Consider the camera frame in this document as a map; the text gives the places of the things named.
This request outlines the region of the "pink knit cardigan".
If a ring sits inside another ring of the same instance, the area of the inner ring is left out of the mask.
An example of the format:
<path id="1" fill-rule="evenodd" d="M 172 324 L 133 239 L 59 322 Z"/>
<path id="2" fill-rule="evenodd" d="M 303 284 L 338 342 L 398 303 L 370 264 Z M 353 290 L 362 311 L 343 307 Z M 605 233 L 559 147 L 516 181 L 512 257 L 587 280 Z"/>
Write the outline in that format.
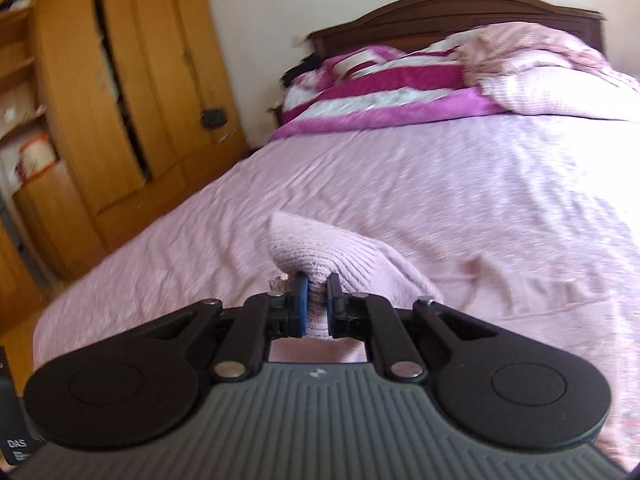
<path id="1" fill-rule="evenodd" d="M 272 362 L 355 363 L 366 359 L 362 342 L 330 337 L 326 281 L 332 273 L 340 278 L 344 292 L 372 292 L 394 307 L 411 307 L 421 296 L 444 298 L 431 280 L 390 245 L 297 214 L 276 211 L 271 215 L 268 252 L 282 273 L 269 283 L 274 292 L 290 292 L 297 273 L 309 278 L 306 336 L 272 344 Z"/>

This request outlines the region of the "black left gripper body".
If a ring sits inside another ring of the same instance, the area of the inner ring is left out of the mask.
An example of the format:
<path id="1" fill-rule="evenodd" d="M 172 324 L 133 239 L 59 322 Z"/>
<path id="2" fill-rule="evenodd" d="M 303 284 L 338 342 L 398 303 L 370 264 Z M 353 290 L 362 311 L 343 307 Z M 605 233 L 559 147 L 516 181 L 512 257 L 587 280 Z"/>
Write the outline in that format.
<path id="1" fill-rule="evenodd" d="M 42 447 L 43 440 L 30 426 L 22 399 L 16 393 L 4 348 L 1 348 L 0 410 L 1 454 L 9 466 L 20 466 Z"/>

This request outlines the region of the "pink floral bed sheet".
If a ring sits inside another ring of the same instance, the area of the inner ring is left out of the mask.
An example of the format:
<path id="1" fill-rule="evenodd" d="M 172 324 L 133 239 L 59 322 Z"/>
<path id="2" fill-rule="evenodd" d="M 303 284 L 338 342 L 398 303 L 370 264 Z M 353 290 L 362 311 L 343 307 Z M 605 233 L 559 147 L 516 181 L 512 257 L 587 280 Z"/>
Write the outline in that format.
<path id="1" fill-rule="evenodd" d="M 599 445 L 639 460 L 639 125 L 495 115 L 273 141 L 58 296 L 35 366 L 278 276 L 276 211 L 389 244 L 444 303 L 575 352 L 614 392 Z"/>

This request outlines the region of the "small black hanging pouch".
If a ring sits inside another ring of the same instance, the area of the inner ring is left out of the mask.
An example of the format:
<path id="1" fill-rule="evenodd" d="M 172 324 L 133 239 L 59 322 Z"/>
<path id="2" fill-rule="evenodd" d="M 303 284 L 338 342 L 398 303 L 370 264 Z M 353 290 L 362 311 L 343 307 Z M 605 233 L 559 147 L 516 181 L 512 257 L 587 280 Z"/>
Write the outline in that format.
<path id="1" fill-rule="evenodd" d="M 228 124 L 229 118 L 224 108 L 206 108 L 202 111 L 200 123 L 203 128 L 215 130 Z"/>

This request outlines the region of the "yellow wooden wardrobe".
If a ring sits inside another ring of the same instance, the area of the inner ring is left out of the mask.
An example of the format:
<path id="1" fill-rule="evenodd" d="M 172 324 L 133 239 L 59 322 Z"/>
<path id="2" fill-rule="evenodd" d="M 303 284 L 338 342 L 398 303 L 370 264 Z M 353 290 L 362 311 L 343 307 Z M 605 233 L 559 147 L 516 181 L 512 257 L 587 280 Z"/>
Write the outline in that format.
<path id="1" fill-rule="evenodd" d="M 2 192 L 44 278 L 81 278 L 247 150 L 208 0 L 1 0 Z"/>

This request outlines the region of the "pink checked quilt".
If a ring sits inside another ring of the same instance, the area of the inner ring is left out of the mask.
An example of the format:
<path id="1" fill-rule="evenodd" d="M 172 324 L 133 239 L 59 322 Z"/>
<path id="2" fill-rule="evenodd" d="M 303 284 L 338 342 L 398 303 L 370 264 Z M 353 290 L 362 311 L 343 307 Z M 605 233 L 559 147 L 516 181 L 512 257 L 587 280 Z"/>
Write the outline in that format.
<path id="1" fill-rule="evenodd" d="M 465 83 L 519 115 L 639 117 L 639 81 L 569 32 L 525 22 L 477 29 L 457 47 Z"/>

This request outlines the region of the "magenta striped blanket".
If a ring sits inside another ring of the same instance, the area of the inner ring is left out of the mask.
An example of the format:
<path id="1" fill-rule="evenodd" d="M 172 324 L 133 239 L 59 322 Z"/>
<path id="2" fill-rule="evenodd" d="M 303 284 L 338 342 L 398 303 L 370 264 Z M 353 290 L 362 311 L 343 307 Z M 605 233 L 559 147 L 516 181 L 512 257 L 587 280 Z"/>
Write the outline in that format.
<path id="1" fill-rule="evenodd" d="M 442 41 L 406 53 L 369 46 L 328 58 L 296 76 L 273 141 L 427 124 L 502 114 L 504 109 L 463 80 L 455 48 Z"/>

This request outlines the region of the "dark wooden headboard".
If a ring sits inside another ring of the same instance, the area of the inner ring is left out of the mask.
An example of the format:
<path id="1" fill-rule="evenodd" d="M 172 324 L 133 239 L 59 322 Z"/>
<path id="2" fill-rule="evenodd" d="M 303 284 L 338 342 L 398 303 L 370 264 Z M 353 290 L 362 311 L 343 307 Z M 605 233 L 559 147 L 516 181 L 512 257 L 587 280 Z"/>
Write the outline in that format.
<path id="1" fill-rule="evenodd" d="M 565 30 L 589 47 L 605 51 L 601 13 L 541 0 L 398 0 L 351 22 L 312 32 L 307 40 L 324 58 L 369 44 L 411 52 L 456 32 L 506 22 Z"/>

